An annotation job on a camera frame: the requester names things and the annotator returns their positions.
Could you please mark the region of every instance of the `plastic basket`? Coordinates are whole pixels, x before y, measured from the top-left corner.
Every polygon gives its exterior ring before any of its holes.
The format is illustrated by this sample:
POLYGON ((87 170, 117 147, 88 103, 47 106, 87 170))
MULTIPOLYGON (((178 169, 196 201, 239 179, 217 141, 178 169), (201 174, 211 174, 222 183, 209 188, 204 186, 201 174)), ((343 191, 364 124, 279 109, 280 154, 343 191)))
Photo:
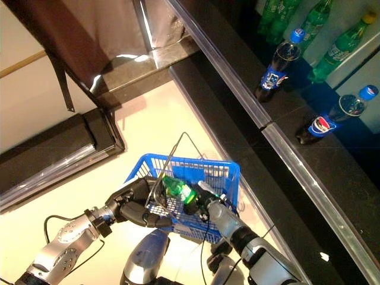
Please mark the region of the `plastic basket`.
MULTIPOLYGON (((166 160, 167 156, 160 154, 143 155, 126 181, 136 176, 139 178, 147 175, 158 177, 166 160)), ((240 168, 239 165, 234 162, 172 157, 164 172, 165 175, 182 179, 188 184, 205 181, 213 187, 219 195, 226 194, 227 199, 230 200, 234 206, 236 206, 238 202, 240 168)), ((172 219, 173 226, 166 230, 191 239, 203 240, 207 230, 207 223, 203 222, 196 215, 186 215, 183 212, 183 204, 176 199, 167 199, 167 209, 173 212, 177 219, 172 219)), ((161 217, 169 216, 169 213, 161 206, 149 205, 149 210, 161 217)), ((206 241, 217 243, 220 238, 221 235, 216 229, 216 226, 210 222, 206 241)))

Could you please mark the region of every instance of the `green soda bottle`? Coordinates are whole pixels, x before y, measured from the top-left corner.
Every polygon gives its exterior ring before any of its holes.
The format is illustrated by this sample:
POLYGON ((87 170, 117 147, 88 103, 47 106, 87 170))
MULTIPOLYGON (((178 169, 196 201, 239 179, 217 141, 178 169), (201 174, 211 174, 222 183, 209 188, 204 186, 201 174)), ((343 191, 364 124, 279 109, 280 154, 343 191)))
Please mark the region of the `green soda bottle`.
POLYGON ((269 33, 267 34, 267 43, 271 45, 278 45, 283 41, 283 33, 289 25, 290 19, 296 12, 297 7, 302 0, 281 0, 275 20, 272 22, 269 33))
POLYGON ((309 12, 306 20, 303 22, 301 29, 305 31, 305 37, 300 44, 302 52, 304 52, 315 36, 322 29, 330 14, 331 4, 333 0, 321 0, 309 12))
POLYGON ((272 23, 274 17, 276 16, 277 7, 280 0, 267 0, 265 3, 264 11, 262 12, 261 21, 257 28, 258 34, 267 34, 269 31, 269 26, 272 23))
POLYGON ((359 45, 367 26, 376 20, 374 12, 368 12, 351 29, 341 34, 327 50, 308 78, 313 83, 322 83, 359 45))
POLYGON ((162 182, 166 187, 166 194, 170 197, 181 200, 185 205, 194 200, 197 195, 193 189, 180 179, 164 176, 162 182))

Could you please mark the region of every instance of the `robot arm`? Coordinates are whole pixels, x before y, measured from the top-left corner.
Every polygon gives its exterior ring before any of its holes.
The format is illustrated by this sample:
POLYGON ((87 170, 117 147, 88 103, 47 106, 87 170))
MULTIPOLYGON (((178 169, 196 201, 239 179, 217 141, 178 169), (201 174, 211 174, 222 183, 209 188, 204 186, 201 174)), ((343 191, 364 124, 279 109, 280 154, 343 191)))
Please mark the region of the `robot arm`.
POLYGON ((210 221, 238 252, 249 268, 248 282, 252 285, 302 284, 297 269, 266 240, 254 233, 219 199, 208 200, 210 221))
POLYGON ((75 267, 80 254, 98 237, 106 237, 110 226, 131 220, 147 227, 172 225, 169 218, 160 218, 150 213, 144 203, 153 186, 154 178, 140 178, 123 185, 112 194, 100 209, 85 210, 84 214, 66 224, 57 236, 36 256, 16 285, 56 285, 75 267))

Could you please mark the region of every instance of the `plastic bottle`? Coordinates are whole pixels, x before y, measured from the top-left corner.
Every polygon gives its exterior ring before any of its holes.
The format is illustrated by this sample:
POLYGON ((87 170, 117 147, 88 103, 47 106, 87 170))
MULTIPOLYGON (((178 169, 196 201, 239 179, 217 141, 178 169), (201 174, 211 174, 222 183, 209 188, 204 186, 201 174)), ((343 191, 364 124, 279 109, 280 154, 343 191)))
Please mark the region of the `plastic bottle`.
POLYGON ((375 20, 376 14, 368 12, 355 26, 341 34, 308 75, 308 78, 313 83, 323 82, 357 48, 367 26, 375 20))
POLYGON ((277 47, 272 63, 268 66, 254 92, 259 102, 269 101, 273 97, 276 88, 287 78, 286 69, 299 58, 301 54, 299 43, 304 35, 305 32, 301 28, 297 28, 290 35, 290 40, 284 41, 277 47))
POLYGON ((374 85, 367 85, 359 91, 357 96, 344 95, 339 102, 332 107, 328 114, 319 115, 296 132, 296 138, 300 144, 312 144, 329 133, 341 127, 342 124, 355 117, 359 117, 367 107, 367 102, 372 100, 379 90, 374 85))
POLYGON ((269 26, 272 23, 274 17, 277 13, 277 7, 280 0, 267 0, 265 3, 264 11, 262 12, 262 17, 257 28, 258 34, 268 34, 269 26))
POLYGON ((166 187, 166 194, 181 200, 185 205, 193 201, 197 195, 193 189, 180 179, 164 176, 162 182, 166 187))
POLYGON ((331 4, 333 0, 319 1, 309 12, 306 20, 303 22, 301 29, 305 31, 305 38, 300 44, 302 52, 304 52, 315 36, 322 29, 330 15, 331 4))
POLYGON ((275 19, 267 34, 267 43, 278 45, 283 40, 283 33, 302 0, 281 0, 275 19))

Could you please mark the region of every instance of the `tiled floor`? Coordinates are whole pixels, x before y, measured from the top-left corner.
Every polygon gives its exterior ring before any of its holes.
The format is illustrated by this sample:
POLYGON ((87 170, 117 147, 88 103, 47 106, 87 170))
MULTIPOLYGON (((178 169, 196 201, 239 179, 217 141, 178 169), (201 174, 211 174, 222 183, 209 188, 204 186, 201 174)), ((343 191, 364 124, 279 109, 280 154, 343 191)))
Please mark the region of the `tiled floor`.
MULTIPOLYGON (((19 209, 0 216, 0 276, 16 281, 45 245, 43 221, 51 214, 75 217, 86 208, 101 207, 128 176, 137 160, 145 153, 169 154, 183 131, 188 132, 200 151, 209 159, 220 155, 208 135, 197 121, 180 91, 171 81, 123 105, 116 119, 128 146, 128 151, 102 164, 92 171, 62 183, 47 194, 38 197, 19 209)), ((197 151, 184 138, 176 156, 198 157, 197 151)), ((259 235, 266 232, 257 212, 243 191, 239 194, 241 218, 259 235)), ((65 223, 49 222, 51 237, 65 223)), ((113 233, 106 239, 104 248, 86 265, 68 276, 61 284, 119 284, 129 254, 138 242, 152 229, 131 222, 112 226, 113 233)), ((169 250, 159 275, 183 284, 202 284, 200 267, 201 246, 171 233, 169 250)), ((100 246, 94 242, 79 262, 89 257, 100 246)), ((207 284, 212 275, 205 266, 210 245, 204 246, 204 271, 207 284)), ((247 269, 240 266, 245 276, 247 269)))

